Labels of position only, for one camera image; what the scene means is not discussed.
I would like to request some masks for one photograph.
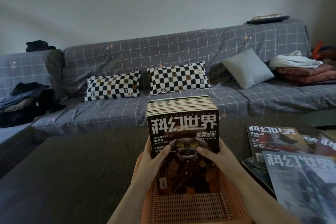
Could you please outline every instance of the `table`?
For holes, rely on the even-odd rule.
[[[246,124],[296,127],[292,114],[220,120],[239,161],[251,155]],[[106,224],[126,192],[147,127],[48,138],[0,180],[0,223]]]

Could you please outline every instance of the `sofa backrest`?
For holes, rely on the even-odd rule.
[[[0,55],[0,100],[7,97],[19,82],[50,85],[57,99],[64,98],[62,66],[64,54],[57,49]]]
[[[226,69],[221,61],[249,48],[266,63],[276,55],[295,50],[303,55],[310,53],[306,28],[298,20],[73,46],[64,50],[65,91],[83,96],[87,76],[117,75],[138,69],[142,73],[139,87],[147,89],[147,68],[202,60],[210,81],[222,79]]]

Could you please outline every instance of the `forearm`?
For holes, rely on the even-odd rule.
[[[269,195],[243,168],[231,179],[240,192],[246,209],[257,224],[299,224],[285,208]]]
[[[139,223],[141,209],[147,192],[146,189],[139,183],[131,183],[107,224]]]

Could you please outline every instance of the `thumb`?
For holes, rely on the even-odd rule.
[[[199,154],[202,156],[208,158],[209,160],[212,160],[214,163],[216,163],[217,160],[217,154],[213,153],[212,151],[209,151],[207,149],[204,149],[202,147],[197,147],[196,150]]]
[[[166,158],[166,156],[168,155],[170,151],[170,145],[167,144],[161,151],[160,153],[155,157],[153,158],[153,162],[154,162],[154,165],[160,165],[161,162]]]

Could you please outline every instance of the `white cloth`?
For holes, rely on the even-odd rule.
[[[303,57],[300,51],[294,51],[288,55],[275,56],[269,62],[268,67],[271,70],[276,67],[317,68],[321,64],[323,64],[322,61]]]

